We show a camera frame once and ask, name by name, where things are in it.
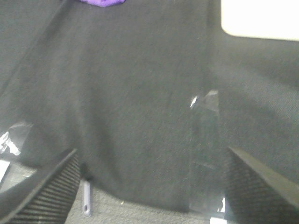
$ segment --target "white label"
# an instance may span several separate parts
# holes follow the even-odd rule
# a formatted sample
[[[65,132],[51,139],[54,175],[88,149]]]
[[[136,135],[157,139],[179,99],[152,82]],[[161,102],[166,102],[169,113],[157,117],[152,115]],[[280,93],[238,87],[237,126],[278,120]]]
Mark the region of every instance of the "white label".
[[[221,25],[233,36],[299,41],[299,0],[221,0]]]

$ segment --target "clear plastic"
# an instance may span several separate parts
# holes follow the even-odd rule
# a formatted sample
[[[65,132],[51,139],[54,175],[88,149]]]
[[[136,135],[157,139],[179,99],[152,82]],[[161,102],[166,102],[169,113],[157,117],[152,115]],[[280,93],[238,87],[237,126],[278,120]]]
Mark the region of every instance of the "clear plastic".
[[[224,217],[224,192],[221,176],[218,91],[196,96],[191,104],[192,152],[190,209]]]
[[[15,156],[20,155],[32,126],[31,123],[21,121],[4,131],[0,137],[0,154],[7,151]]]

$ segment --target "metal tool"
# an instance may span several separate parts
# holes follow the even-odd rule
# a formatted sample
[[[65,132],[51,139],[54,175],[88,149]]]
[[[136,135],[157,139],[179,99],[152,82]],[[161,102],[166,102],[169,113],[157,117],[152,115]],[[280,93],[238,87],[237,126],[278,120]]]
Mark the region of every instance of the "metal tool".
[[[90,182],[84,180],[83,182],[83,215],[85,217],[91,216],[91,201],[90,201]]]

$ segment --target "black fabric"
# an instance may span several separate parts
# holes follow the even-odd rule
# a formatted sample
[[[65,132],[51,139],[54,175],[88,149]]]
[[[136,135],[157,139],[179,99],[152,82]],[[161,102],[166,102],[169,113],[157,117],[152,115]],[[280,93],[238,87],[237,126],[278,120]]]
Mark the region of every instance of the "black fabric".
[[[186,211],[189,106],[216,88],[226,144],[298,183],[299,43],[228,36],[219,2],[62,1],[1,85],[1,130],[34,124],[21,161],[75,147],[95,186]]]

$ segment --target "purple object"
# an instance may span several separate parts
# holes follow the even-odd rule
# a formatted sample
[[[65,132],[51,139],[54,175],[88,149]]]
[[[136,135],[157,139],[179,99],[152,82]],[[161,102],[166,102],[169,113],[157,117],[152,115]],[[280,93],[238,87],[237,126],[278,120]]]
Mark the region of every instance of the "purple object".
[[[126,0],[80,0],[91,5],[107,7],[124,3]]]

